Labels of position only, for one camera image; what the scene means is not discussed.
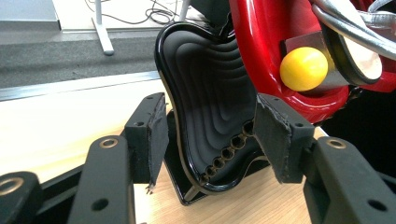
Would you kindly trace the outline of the white desk leg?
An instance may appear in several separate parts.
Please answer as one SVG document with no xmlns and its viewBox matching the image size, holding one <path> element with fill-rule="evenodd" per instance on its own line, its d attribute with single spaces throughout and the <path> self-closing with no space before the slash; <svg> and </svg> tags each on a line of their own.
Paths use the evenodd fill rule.
<svg viewBox="0 0 396 224">
<path fill-rule="evenodd" d="M 114 49 L 106 27 L 103 25 L 102 21 L 102 0 L 93 0 L 94 2 L 94 15 L 92 16 L 92 23 L 99 37 L 100 44 L 102 46 L 103 53 L 106 56 L 112 56 L 114 54 Z"/>
</svg>

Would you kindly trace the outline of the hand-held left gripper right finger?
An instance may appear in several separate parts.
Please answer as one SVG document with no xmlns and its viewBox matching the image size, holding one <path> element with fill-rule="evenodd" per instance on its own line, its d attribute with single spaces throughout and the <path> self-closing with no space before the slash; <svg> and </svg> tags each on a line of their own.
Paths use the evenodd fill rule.
<svg viewBox="0 0 396 224">
<path fill-rule="evenodd" d="M 259 93 L 254 116 L 254 136 L 279 183 L 301 183 L 300 159 L 313 143 L 315 127 L 287 103 Z"/>
</svg>

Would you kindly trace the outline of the red and black two-tier rack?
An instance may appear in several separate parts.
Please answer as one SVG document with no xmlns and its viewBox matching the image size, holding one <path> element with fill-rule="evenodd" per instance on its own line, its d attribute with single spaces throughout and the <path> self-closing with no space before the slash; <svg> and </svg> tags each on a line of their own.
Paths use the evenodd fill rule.
<svg viewBox="0 0 396 224">
<path fill-rule="evenodd" d="M 280 98 L 315 127 L 347 103 L 352 87 L 363 89 L 306 94 L 283 84 L 281 42 L 321 29 L 311 0 L 226 3 L 229 19 L 220 33 L 176 22 L 156 40 L 155 63 L 173 106 L 165 162 L 184 204 L 272 168 L 253 131 L 259 93 Z"/>
</svg>

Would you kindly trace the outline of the metal floor rail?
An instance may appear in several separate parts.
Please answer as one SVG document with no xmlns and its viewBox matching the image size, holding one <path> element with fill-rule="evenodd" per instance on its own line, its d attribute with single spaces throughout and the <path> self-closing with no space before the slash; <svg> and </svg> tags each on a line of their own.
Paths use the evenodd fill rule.
<svg viewBox="0 0 396 224">
<path fill-rule="evenodd" d="M 37 97 L 53 93 L 84 91 L 142 81 L 159 79 L 157 71 L 148 71 L 106 77 L 90 77 L 28 86 L 0 89 L 0 102 Z"/>
</svg>

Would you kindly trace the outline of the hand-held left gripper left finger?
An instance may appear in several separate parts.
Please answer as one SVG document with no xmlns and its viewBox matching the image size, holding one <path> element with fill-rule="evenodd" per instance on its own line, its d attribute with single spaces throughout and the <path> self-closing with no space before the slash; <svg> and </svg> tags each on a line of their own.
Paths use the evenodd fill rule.
<svg viewBox="0 0 396 224">
<path fill-rule="evenodd" d="M 130 150 L 133 183 L 146 184 L 147 194 L 151 194 L 169 144 L 165 94 L 157 92 L 144 97 L 121 135 Z"/>
</svg>

